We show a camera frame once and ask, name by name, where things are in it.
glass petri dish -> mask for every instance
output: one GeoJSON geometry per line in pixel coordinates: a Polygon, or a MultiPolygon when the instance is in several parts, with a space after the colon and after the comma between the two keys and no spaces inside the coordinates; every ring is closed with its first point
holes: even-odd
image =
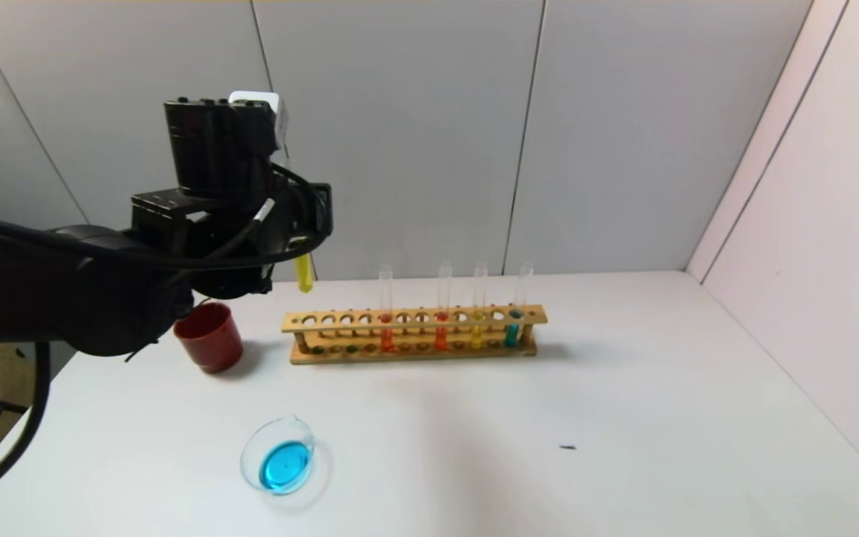
{"type": "Polygon", "coordinates": [[[241,475],[252,489],[274,496],[299,489],[313,470],[310,427],[290,415],[259,428],[241,454],[241,475]]]}

test tube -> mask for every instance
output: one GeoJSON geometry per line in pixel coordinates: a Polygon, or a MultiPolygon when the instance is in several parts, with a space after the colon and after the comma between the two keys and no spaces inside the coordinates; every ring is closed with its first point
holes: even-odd
{"type": "MultiPolygon", "coordinates": [[[[526,306],[526,295],[529,293],[529,280],[532,279],[532,261],[527,261],[519,268],[519,279],[515,282],[515,299],[512,301],[512,310],[509,316],[513,319],[522,319],[522,309],[526,306]]],[[[506,327],[506,347],[515,347],[519,336],[519,325],[506,327]]]]}
{"type": "MultiPolygon", "coordinates": [[[[450,318],[450,283],[453,282],[453,265],[444,261],[439,266],[439,286],[436,288],[436,320],[444,321],[450,318]]],[[[436,329],[436,350],[446,350],[446,327],[436,329]]]]}
{"type": "MultiPolygon", "coordinates": [[[[488,268],[485,263],[477,263],[475,272],[473,273],[473,320],[481,321],[486,318],[486,314],[480,308],[486,307],[486,276],[488,268]]],[[[483,327],[470,327],[470,347],[473,349],[482,349],[483,347],[483,327]]]]}
{"type": "MultiPolygon", "coordinates": [[[[380,268],[380,322],[393,320],[393,269],[389,265],[380,268]]],[[[393,351],[393,330],[380,330],[380,346],[384,353],[393,351]]]]}
{"type": "Polygon", "coordinates": [[[304,254],[294,260],[294,271],[297,272],[297,287],[301,292],[313,290],[313,265],[310,254],[304,254]]]}

white table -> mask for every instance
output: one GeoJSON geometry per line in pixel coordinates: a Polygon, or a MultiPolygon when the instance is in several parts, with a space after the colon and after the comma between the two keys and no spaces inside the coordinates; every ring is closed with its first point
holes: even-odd
{"type": "MultiPolygon", "coordinates": [[[[491,278],[490,302],[512,285],[491,278]]],[[[287,362],[286,310],[372,307],[376,289],[230,302],[245,357],[214,377],[170,334],[129,364],[79,354],[0,482],[0,535],[859,537],[859,456],[689,276],[538,276],[535,358],[287,362]],[[287,412],[327,476],[296,507],[238,470],[287,412]]],[[[396,282],[400,307],[434,297],[396,282]]]]}

orange liquid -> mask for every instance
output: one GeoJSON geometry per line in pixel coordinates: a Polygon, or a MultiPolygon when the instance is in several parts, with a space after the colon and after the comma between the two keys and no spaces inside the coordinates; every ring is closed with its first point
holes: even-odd
{"type": "MultiPolygon", "coordinates": [[[[380,315],[381,323],[389,323],[393,320],[393,316],[389,313],[380,315]]],[[[393,351],[393,330],[380,330],[380,347],[384,353],[392,353],[393,351]]]]}
{"type": "MultiPolygon", "coordinates": [[[[444,312],[436,313],[436,320],[437,321],[444,321],[444,320],[447,320],[449,318],[450,318],[449,314],[446,314],[444,312]]],[[[446,350],[446,329],[444,329],[444,327],[437,327],[437,329],[436,329],[436,343],[434,343],[434,346],[436,346],[437,351],[445,351],[446,350]]]]}

blue liquid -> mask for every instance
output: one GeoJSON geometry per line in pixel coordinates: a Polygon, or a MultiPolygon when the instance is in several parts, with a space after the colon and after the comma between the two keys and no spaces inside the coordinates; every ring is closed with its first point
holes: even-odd
{"type": "Polygon", "coordinates": [[[310,451],[300,442],[284,442],[271,450],[260,465],[260,485],[278,494],[299,489],[307,479],[310,451]]]}
{"type": "Polygon", "coordinates": [[[516,336],[519,334],[519,325],[509,325],[506,327],[506,347],[515,347],[516,336]]]}
{"type": "MultiPolygon", "coordinates": [[[[520,310],[512,310],[509,315],[513,319],[522,319],[522,312],[520,310]]],[[[515,347],[519,336],[519,325],[509,325],[506,327],[506,340],[504,341],[504,345],[506,347],[515,347]]]]}

